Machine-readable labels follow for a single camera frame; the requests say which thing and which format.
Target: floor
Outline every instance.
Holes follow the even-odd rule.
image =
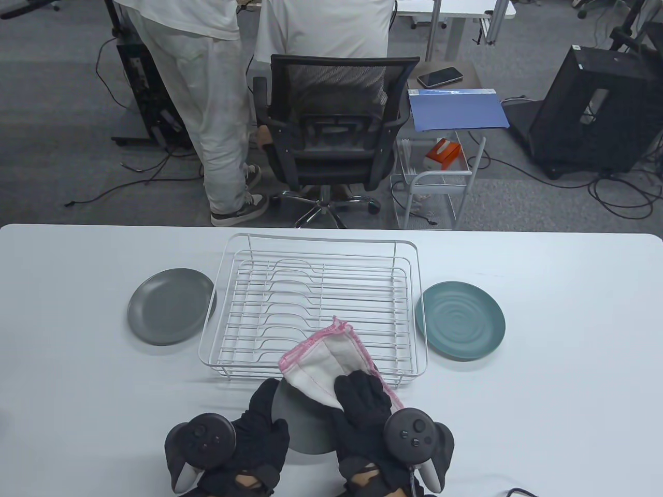
[[[110,38],[110,23],[102,2],[65,0],[62,10],[41,9],[12,21],[0,21],[0,226],[8,223],[79,223],[129,225],[210,225],[201,181],[131,186],[89,205],[64,207],[71,199],[89,199],[117,184],[137,179],[134,168],[157,163],[163,153],[150,148],[119,148],[109,139],[123,113],[94,74],[99,46]],[[600,43],[611,12],[592,10],[577,19],[570,0],[543,0],[541,5],[516,5],[518,15],[503,25],[496,46],[478,46],[471,38],[477,25],[468,23],[460,58],[472,60],[479,77],[500,96],[545,96],[571,43]],[[258,14],[243,12],[239,24],[249,61]],[[436,56],[441,57],[446,33],[440,31]],[[392,55],[424,55],[428,29],[410,30],[398,18],[391,31]],[[103,53],[100,72],[120,102],[129,102],[119,58],[112,44]],[[504,131],[487,133],[489,153],[517,165],[537,178],[536,167]],[[252,151],[249,160],[266,166]],[[164,177],[192,177],[195,160],[171,160]],[[280,186],[267,172],[260,189],[273,193]],[[587,175],[565,177],[570,186]],[[629,180],[656,191],[644,176]],[[353,211],[344,214],[349,227],[395,228],[386,184],[373,195],[383,204],[377,216]],[[601,186],[613,203],[642,203],[637,193],[617,184]],[[633,210],[629,215],[646,211]],[[288,226],[302,210],[283,203],[252,225]],[[510,231],[601,231],[663,235],[663,205],[642,221],[610,214],[586,189],[561,190],[520,172],[493,163],[477,177],[463,229]],[[315,226],[328,226],[327,220]]]

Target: vr controller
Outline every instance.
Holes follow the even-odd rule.
[[[424,484],[439,494],[453,455],[453,435],[442,423],[414,408],[391,415],[385,425],[389,452],[407,467],[418,469]],[[232,423],[219,414],[200,414],[170,430],[166,437],[166,463],[176,494],[189,490],[198,474],[221,466],[235,452],[237,436]]]

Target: tissue box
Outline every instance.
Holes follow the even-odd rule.
[[[460,152],[460,143],[443,138],[424,157],[424,167],[431,170],[446,171],[458,158]]]

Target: white cloth with pink edge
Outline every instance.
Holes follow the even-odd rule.
[[[307,397],[341,410],[343,407],[336,399],[334,382],[338,376],[361,370],[380,378],[391,398],[392,412],[403,408],[398,396],[383,380],[354,328],[336,317],[331,326],[285,353],[278,367],[286,381]]]

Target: computer tower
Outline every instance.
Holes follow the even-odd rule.
[[[556,179],[629,171],[660,132],[662,101],[641,55],[573,45],[544,101],[504,108],[511,132]]]
[[[162,148],[191,148],[189,135],[154,64],[154,59],[137,34],[125,33],[117,40],[117,52],[149,138]],[[131,144],[130,138],[113,138]]]

